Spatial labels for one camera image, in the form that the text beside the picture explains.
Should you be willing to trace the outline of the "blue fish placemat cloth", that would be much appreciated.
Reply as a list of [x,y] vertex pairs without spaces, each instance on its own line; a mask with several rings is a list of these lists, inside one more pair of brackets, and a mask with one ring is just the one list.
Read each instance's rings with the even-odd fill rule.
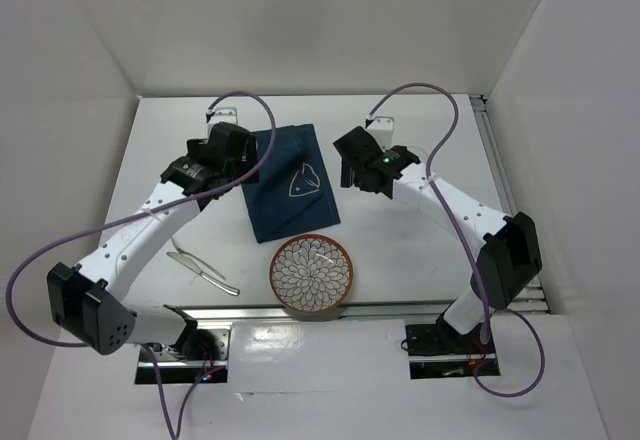
[[242,185],[255,240],[261,244],[341,223],[311,124],[277,129],[259,181]]

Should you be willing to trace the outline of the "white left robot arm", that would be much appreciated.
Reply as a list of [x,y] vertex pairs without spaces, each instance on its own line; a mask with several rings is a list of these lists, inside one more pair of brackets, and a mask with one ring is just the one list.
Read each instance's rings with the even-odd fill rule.
[[47,275],[54,322],[101,355],[126,343],[159,343],[176,359],[197,347],[197,322],[169,305],[134,310],[124,305],[134,281],[184,225],[208,205],[201,193],[246,177],[258,163],[255,136],[219,122],[205,139],[191,139],[186,155],[162,173],[138,219],[74,266],[57,263]]

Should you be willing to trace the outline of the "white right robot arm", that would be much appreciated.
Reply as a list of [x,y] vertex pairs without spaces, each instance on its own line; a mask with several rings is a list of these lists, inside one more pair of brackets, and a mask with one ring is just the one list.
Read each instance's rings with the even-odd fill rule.
[[534,221],[481,204],[444,179],[407,147],[383,149],[380,138],[358,126],[334,142],[342,161],[341,186],[383,194],[415,208],[461,241],[471,261],[469,286],[438,318],[436,339],[460,351],[471,331],[496,310],[506,309],[542,269]]

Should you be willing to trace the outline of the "floral ceramic plate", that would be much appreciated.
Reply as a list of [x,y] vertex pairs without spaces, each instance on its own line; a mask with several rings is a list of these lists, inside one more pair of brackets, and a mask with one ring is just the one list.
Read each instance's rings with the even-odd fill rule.
[[276,298],[289,310],[324,314],[349,295],[353,262],[335,240],[319,234],[296,236],[274,254],[269,282]]

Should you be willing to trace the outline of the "silver fork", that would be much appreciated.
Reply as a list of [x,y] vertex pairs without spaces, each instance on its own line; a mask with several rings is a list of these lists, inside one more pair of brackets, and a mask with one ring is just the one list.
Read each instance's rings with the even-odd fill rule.
[[212,265],[210,265],[209,263],[207,263],[206,261],[204,261],[200,257],[198,257],[198,256],[188,252],[187,250],[183,249],[178,244],[178,242],[176,241],[176,239],[174,237],[171,237],[171,243],[172,243],[174,249],[176,250],[176,252],[178,252],[179,254],[181,254],[181,255],[183,255],[183,256],[185,256],[187,258],[190,258],[196,264],[198,264],[199,266],[201,266],[201,267],[205,268],[207,271],[209,271],[217,279],[219,279],[221,281],[226,281],[226,277],[222,273],[220,273]]

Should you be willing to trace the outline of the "silver table knife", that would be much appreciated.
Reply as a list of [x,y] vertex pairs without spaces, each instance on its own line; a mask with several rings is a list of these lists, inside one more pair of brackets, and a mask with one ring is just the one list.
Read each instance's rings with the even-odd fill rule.
[[240,295],[239,289],[232,287],[226,284],[224,281],[217,279],[212,274],[205,272],[196,262],[194,262],[192,259],[188,258],[187,256],[184,256],[178,252],[168,252],[167,256],[173,259],[174,261],[178,262],[179,264],[183,265],[187,269],[191,270],[196,275],[200,276],[201,278],[209,282],[211,285],[215,286],[216,288],[220,289],[226,294],[234,297],[237,297]]

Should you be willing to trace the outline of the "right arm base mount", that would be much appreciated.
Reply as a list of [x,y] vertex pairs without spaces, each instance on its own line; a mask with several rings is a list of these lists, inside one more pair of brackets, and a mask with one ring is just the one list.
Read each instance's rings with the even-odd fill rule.
[[493,340],[481,343],[481,324],[470,333],[441,330],[437,324],[409,324],[400,348],[407,353],[412,380],[500,376]]

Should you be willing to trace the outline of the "aluminium right side rail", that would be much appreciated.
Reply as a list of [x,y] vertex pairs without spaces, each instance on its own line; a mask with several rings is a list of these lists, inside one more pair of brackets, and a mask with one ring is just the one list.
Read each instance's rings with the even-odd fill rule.
[[[470,95],[469,100],[496,185],[501,210],[509,216],[514,216],[518,212],[518,208],[488,115],[487,99],[482,95]],[[521,291],[510,307],[523,314],[550,313],[546,295],[537,276]]]

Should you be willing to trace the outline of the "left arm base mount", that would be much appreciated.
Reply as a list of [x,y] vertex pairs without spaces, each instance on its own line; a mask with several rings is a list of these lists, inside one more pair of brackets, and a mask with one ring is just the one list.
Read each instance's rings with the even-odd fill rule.
[[152,385],[156,377],[152,359],[158,363],[161,381],[165,385],[186,385],[201,374],[202,384],[224,384],[228,380],[228,357],[231,340],[229,323],[205,322],[179,349],[151,343],[151,352],[140,348],[134,383]]

